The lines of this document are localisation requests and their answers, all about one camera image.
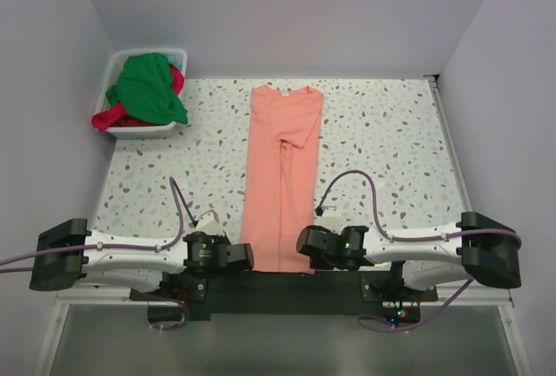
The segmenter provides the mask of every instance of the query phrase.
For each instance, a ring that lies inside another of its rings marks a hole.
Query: white patterned tablecloth
[[[182,94],[188,126],[170,139],[116,144],[95,228],[119,235],[173,236],[172,175],[193,213],[214,208],[230,240],[238,242],[250,94],[263,83],[280,89],[310,85],[324,93],[315,199],[337,174],[357,168],[376,181],[385,227],[459,219],[463,203],[427,81],[190,79]],[[345,225],[371,226],[369,192],[364,179],[352,175],[338,182],[327,203],[342,211]]]

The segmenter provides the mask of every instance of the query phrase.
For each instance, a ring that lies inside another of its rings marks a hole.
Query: wall
[[[422,76],[482,0],[92,0],[116,49],[179,45],[189,76]]]
[[[0,253],[93,214],[113,143],[89,125],[111,52],[90,0],[0,0]],[[31,261],[21,262],[31,265]],[[0,374],[31,374],[52,294],[1,275]]]
[[[440,77],[473,207],[524,238],[513,293],[538,375],[556,374],[555,4],[485,0]]]

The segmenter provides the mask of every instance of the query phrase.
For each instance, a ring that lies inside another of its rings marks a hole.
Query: laundry basket
[[[95,114],[106,111],[110,108],[106,91],[114,85],[118,76],[122,72],[123,64],[130,56],[142,55],[143,53],[162,53],[166,55],[170,63],[174,64],[185,76],[185,67],[188,62],[188,55],[182,49],[129,49],[116,52],[109,61],[106,74],[104,76],[103,87],[96,102]],[[176,122],[171,122],[163,126],[148,127],[110,127],[106,131],[118,139],[162,139],[174,135],[177,128]]]

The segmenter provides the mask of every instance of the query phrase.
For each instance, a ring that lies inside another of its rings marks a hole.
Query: pink garment
[[[295,243],[314,219],[322,104],[310,87],[288,96],[268,85],[253,89],[241,240],[251,243],[255,270],[310,272]]]

